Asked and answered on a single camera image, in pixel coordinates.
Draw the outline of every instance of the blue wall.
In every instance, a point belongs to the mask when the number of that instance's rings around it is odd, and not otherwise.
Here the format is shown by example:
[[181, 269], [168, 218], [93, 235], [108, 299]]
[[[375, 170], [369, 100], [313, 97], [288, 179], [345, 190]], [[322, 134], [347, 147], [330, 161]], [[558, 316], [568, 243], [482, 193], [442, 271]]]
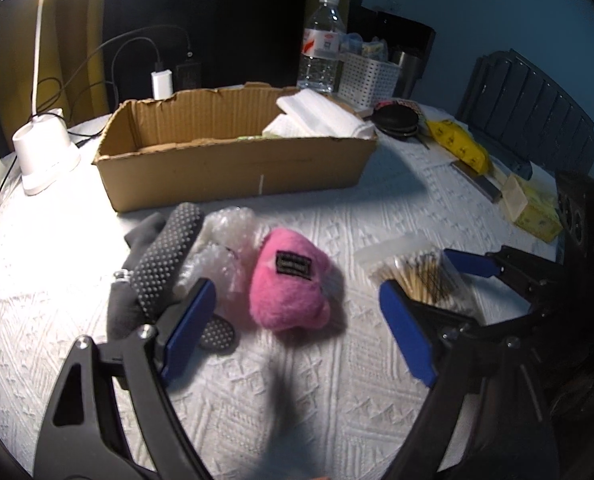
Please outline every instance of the blue wall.
[[[550, 75], [594, 121], [591, 0], [363, 0], [437, 32], [413, 98], [455, 113], [479, 56], [515, 49]], [[594, 166], [590, 174], [594, 177]]]

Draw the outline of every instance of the cardboard box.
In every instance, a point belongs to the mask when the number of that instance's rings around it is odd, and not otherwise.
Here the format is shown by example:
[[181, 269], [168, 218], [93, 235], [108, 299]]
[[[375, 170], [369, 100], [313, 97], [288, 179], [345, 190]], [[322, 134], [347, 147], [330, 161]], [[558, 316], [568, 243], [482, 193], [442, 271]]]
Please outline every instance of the cardboard box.
[[[94, 163], [117, 212], [357, 184], [373, 139], [264, 139], [296, 88], [247, 83], [164, 101], [126, 101], [108, 121]], [[241, 137], [260, 136], [253, 139]]]
[[517, 227], [547, 243], [561, 232], [555, 196], [535, 189], [514, 173], [506, 180], [501, 193], [505, 206], [502, 209]]

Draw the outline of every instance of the water bottle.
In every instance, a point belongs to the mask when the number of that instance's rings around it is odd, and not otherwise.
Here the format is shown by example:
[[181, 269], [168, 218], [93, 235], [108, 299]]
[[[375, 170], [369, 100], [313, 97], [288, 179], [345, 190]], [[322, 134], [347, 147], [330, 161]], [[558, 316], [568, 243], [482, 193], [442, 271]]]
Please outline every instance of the water bottle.
[[329, 94], [335, 87], [339, 44], [346, 32], [337, 6], [339, 0], [319, 0], [303, 32], [297, 86]]

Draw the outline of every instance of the basket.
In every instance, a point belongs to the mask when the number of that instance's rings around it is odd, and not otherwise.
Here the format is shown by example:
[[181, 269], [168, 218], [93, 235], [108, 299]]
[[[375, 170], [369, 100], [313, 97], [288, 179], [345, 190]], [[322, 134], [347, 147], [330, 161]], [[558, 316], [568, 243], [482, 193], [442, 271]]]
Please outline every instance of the basket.
[[373, 108], [389, 99], [399, 78], [399, 66], [346, 54], [339, 82], [339, 96], [358, 108]]

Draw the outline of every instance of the red and white label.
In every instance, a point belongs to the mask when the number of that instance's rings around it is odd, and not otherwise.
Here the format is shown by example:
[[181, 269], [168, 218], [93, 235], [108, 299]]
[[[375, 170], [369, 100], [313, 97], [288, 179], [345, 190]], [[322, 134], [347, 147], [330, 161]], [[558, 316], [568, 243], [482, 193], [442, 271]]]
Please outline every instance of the red and white label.
[[329, 30], [315, 30], [305, 28], [301, 53], [309, 57], [320, 59], [339, 58], [339, 34]]

